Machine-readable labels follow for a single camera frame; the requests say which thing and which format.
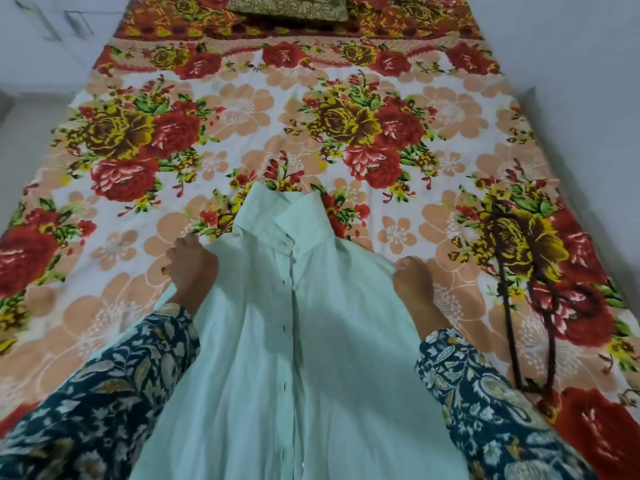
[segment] gold pillow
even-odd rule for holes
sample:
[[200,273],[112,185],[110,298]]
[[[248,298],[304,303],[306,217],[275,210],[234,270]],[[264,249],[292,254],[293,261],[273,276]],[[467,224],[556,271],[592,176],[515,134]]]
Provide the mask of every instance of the gold pillow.
[[332,22],[342,22],[349,17],[346,0],[229,0],[227,8],[242,13]]

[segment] floral sleeve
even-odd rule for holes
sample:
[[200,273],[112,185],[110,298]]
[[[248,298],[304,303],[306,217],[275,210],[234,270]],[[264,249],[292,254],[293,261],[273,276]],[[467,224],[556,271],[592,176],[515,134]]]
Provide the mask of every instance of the floral sleeve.
[[125,479],[200,341],[165,305],[86,362],[0,445],[0,478]]
[[415,370],[441,403],[449,435],[474,478],[597,479],[580,454],[457,331],[433,332],[420,352]]

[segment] person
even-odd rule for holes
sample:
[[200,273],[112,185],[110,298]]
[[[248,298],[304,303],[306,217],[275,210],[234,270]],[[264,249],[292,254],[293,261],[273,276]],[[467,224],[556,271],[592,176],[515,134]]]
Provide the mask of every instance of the person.
[[[156,419],[198,355],[195,316],[218,258],[194,235],[166,252],[175,294],[73,373],[7,435],[0,479],[126,479]],[[441,403],[473,478],[595,479],[580,455],[451,327],[418,259],[396,263],[393,285],[423,340],[415,370]]]

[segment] bed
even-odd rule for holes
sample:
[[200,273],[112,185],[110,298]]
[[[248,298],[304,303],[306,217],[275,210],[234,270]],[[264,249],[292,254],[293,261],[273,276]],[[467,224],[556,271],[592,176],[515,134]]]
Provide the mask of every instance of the bed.
[[164,251],[229,232],[254,181],[425,259],[436,304],[601,478],[637,471],[640,328],[466,0],[346,22],[133,0],[0,242],[0,436],[151,310]]

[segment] shirt front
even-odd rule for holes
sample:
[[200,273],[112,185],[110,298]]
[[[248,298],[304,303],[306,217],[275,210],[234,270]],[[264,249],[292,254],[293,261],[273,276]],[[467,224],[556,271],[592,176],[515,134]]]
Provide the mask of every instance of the shirt front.
[[220,273],[195,317],[200,356],[132,479],[468,478],[412,371],[393,265],[337,239],[318,193],[254,184],[209,249]]

